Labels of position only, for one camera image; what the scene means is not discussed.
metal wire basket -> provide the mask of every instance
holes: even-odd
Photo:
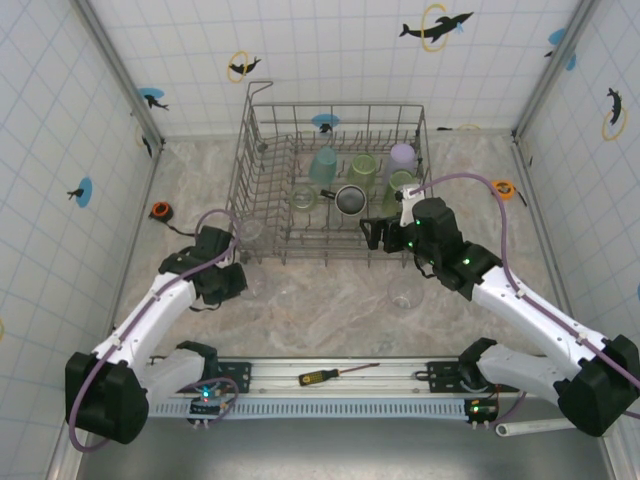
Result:
[[[256,93],[273,85],[270,81],[249,83],[236,147],[227,208],[241,222],[254,224],[252,238],[240,234],[241,254],[259,261],[291,258],[400,260],[410,256],[398,252],[368,250],[359,227],[360,218],[384,216],[380,212],[386,185],[382,183],[391,147],[409,143],[417,152],[418,183],[431,178],[425,112],[422,105],[354,102],[255,103]],[[332,127],[321,133],[312,118],[325,115]],[[316,188],[308,177],[310,162],[323,146],[338,155],[337,175],[331,188],[346,185],[351,160],[368,153],[378,161],[376,182],[368,192],[367,206],[357,217],[347,217],[335,204],[319,197],[309,213],[290,208],[295,186]]]

white tiled wall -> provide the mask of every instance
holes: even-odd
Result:
[[[44,477],[65,363],[108,324],[151,168],[129,113],[68,0],[2,0],[0,478]]]
[[[276,82],[257,101],[417,102],[427,107],[430,128],[512,128],[549,62],[549,36],[566,26],[578,1],[92,3],[136,84],[165,92],[161,103],[170,111],[151,111],[171,136],[236,130],[247,83],[256,79]],[[419,29],[434,3],[449,16],[473,15],[463,33],[450,33],[447,45],[431,53],[420,38],[399,34],[403,23]],[[442,15],[431,9],[425,27]],[[227,66],[238,51],[261,62],[236,84]],[[235,64],[243,62],[239,57]]]
[[[604,0],[577,55],[525,146],[576,317],[640,346],[640,2]],[[609,88],[622,97],[627,125],[605,141]],[[605,135],[623,121],[624,112]],[[640,422],[626,423],[640,450]]]

